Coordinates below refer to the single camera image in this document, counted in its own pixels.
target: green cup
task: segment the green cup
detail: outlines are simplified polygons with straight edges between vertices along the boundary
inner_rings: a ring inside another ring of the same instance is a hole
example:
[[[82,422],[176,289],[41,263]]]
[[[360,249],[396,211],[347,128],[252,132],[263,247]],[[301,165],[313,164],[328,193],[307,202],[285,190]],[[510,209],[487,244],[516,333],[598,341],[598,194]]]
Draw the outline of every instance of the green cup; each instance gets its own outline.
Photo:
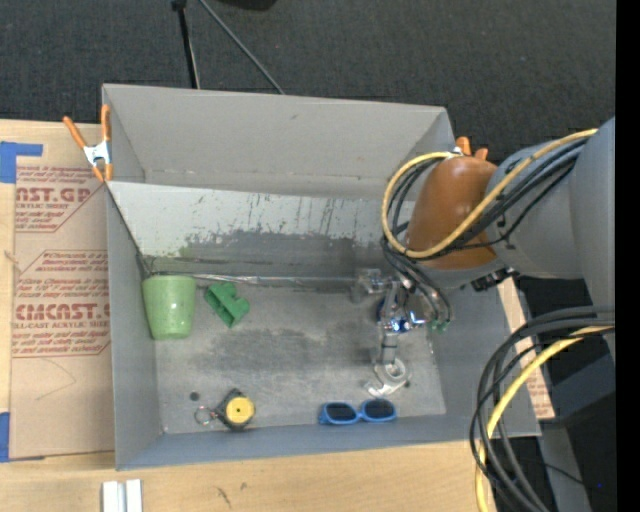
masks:
[[[196,280],[190,276],[151,276],[142,281],[142,297],[151,336],[177,340],[191,333]]]

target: gray box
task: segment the gray box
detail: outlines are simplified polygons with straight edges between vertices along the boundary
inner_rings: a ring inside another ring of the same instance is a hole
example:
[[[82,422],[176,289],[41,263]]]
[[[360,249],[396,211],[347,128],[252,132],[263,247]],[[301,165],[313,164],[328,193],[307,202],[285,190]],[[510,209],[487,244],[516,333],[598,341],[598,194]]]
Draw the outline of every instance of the gray box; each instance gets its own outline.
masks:
[[[390,396],[397,421],[317,424],[326,401],[370,398],[382,296],[355,304],[349,286],[362,269],[390,273],[382,193],[408,159],[453,147],[445,109],[122,85],[103,97],[118,469],[466,438],[482,368],[509,334],[495,290],[452,291],[446,333],[403,335],[413,377]],[[189,338],[154,341],[145,266],[233,281],[251,311],[227,328],[199,278]],[[234,387],[256,404],[250,428],[195,421]],[[506,421],[513,435],[538,432],[525,395]]]

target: sunglasses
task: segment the sunglasses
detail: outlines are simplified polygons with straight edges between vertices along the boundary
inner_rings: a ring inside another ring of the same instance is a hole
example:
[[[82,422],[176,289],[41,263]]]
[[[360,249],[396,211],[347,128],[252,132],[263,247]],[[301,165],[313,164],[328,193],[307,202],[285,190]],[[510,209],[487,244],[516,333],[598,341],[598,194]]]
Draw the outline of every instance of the sunglasses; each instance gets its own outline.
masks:
[[[328,402],[320,409],[318,422],[323,425],[351,425],[361,420],[384,423],[396,418],[395,406],[389,400],[376,398],[363,402],[360,410],[346,402]]]

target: white plastic piece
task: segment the white plastic piece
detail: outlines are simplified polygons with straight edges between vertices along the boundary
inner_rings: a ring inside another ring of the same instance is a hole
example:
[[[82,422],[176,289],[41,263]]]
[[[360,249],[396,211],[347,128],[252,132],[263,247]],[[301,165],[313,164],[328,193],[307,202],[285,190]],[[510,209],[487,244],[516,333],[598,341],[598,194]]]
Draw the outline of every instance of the white plastic piece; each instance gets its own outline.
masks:
[[[101,512],[142,512],[142,481],[103,482]]]

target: tape measure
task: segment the tape measure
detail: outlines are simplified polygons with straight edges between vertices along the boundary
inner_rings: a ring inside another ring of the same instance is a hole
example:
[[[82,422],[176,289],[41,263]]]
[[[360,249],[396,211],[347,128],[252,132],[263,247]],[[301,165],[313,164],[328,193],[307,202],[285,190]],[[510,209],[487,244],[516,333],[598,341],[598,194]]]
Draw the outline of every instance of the tape measure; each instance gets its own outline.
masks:
[[[234,388],[213,412],[231,430],[242,430],[255,415],[256,406],[249,397]]]

